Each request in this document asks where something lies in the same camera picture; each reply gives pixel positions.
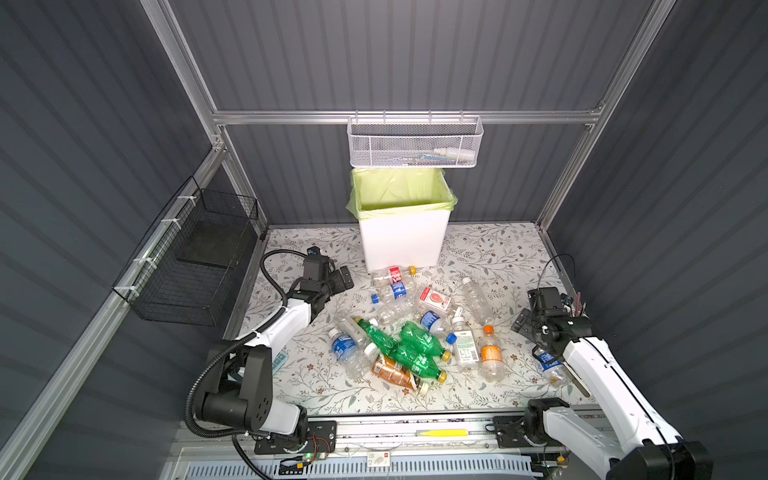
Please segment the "clear bottle white cap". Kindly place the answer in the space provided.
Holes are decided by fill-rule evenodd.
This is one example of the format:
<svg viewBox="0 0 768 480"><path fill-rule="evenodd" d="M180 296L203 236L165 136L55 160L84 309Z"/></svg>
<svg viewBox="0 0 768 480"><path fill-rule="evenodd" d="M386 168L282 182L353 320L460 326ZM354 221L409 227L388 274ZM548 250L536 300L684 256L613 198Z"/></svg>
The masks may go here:
<svg viewBox="0 0 768 480"><path fill-rule="evenodd" d="M491 325L494 312L479 284L470 277L463 277L461 288L465 303L475 320L481 325Z"/></svg>

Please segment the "orange cap juice bottle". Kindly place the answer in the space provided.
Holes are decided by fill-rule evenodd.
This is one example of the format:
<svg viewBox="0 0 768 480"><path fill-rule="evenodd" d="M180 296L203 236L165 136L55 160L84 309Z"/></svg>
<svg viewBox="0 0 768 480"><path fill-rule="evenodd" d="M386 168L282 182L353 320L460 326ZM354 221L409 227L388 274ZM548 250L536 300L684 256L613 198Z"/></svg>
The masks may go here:
<svg viewBox="0 0 768 480"><path fill-rule="evenodd" d="M500 381L505 374L503 353L494 327L485 325L480 338L481 370L490 382Z"/></svg>

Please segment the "clear bottle blue label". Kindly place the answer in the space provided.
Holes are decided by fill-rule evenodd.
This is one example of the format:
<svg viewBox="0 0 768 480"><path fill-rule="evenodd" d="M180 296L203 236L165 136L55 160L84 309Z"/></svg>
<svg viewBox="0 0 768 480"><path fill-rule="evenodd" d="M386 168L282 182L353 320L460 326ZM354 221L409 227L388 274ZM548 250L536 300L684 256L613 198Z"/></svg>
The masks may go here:
<svg viewBox="0 0 768 480"><path fill-rule="evenodd" d="M348 376L354 381L362 381L365 375L365 365L355 341L347 333L336 327L328 332L328 337L334 356L344 367Z"/></svg>

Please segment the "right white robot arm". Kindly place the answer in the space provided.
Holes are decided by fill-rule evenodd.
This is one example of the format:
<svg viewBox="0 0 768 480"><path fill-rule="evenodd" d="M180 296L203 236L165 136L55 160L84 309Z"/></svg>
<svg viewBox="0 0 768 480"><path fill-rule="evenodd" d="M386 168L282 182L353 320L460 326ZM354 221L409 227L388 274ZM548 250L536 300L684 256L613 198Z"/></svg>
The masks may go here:
<svg viewBox="0 0 768 480"><path fill-rule="evenodd" d="M702 443L687 441L651 405L596 336L590 319L571 312L555 287L528 293L513 330L537 353L565 362L597 401L615 436L607 437L560 398L532 400L522 432L545 447L556 441L602 479L710 479L713 459Z"/></svg>

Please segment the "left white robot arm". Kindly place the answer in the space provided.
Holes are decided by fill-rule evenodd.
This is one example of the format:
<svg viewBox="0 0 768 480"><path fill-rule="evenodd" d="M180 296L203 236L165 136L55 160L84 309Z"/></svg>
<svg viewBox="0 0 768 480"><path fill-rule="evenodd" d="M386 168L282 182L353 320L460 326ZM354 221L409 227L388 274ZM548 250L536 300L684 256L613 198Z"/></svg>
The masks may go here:
<svg viewBox="0 0 768 480"><path fill-rule="evenodd" d="M303 273L288 290L266 270L266 261L278 254L302 259ZM278 291L281 303L263 323L208 360L185 400L184 423L202 438L256 434L301 444L308 435L306 409L275 398L272 363L333 296L351 289L354 282L346 266L337 267L317 246L305 253L271 250L263 255L259 267Z"/></svg>

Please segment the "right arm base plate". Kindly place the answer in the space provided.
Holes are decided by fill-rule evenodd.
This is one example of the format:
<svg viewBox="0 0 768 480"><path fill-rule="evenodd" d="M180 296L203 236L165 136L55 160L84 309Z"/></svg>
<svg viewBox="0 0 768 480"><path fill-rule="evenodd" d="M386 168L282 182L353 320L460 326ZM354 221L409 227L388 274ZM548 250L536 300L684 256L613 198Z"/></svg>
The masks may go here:
<svg viewBox="0 0 768 480"><path fill-rule="evenodd" d="M541 447L545 444L534 422L524 415L494 416L490 427L498 447L502 449Z"/></svg>

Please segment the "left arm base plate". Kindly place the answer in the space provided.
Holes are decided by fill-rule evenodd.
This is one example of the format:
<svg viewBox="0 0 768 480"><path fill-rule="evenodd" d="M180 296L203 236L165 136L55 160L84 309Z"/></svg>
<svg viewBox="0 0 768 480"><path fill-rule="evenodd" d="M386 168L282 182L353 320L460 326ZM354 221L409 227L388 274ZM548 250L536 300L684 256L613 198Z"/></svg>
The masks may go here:
<svg viewBox="0 0 768 480"><path fill-rule="evenodd" d="M253 452L256 455L330 454L335 451L337 428L336 421L300 422L290 435L270 433L257 436Z"/></svg>

